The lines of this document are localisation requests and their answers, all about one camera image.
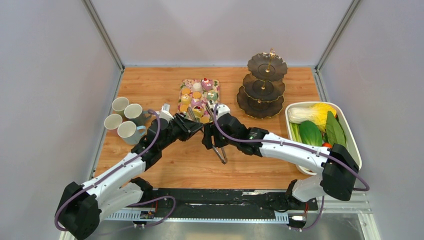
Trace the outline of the three-tier dark cake stand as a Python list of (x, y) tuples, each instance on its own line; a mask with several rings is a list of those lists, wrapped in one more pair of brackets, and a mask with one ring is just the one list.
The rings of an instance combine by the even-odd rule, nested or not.
[(247, 62), (247, 69), (249, 73), (236, 94), (239, 108), (255, 119), (278, 115), (283, 109), (287, 63), (271, 48), (253, 55)]

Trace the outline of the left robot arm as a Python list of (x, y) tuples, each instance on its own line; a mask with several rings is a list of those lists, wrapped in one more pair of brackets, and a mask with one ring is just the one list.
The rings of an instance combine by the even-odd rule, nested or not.
[(138, 204), (147, 207), (153, 193), (141, 188), (139, 174), (162, 157), (162, 151), (179, 140), (185, 142), (203, 129), (203, 124), (184, 118), (157, 115), (131, 151), (116, 165), (82, 184), (69, 183), (54, 215), (55, 227), (84, 240), (112, 213)]

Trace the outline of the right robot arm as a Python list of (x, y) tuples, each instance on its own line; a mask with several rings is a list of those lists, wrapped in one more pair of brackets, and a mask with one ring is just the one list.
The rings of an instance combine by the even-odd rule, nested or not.
[(249, 156), (280, 159), (313, 171), (309, 178), (290, 182), (285, 202), (291, 209), (326, 195), (349, 201), (355, 191), (359, 166), (343, 145), (328, 148), (295, 142), (262, 128), (247, 128), (229, 113), (204, 124), (203, 131), (202, 144), (207, 149), (232, 145)]

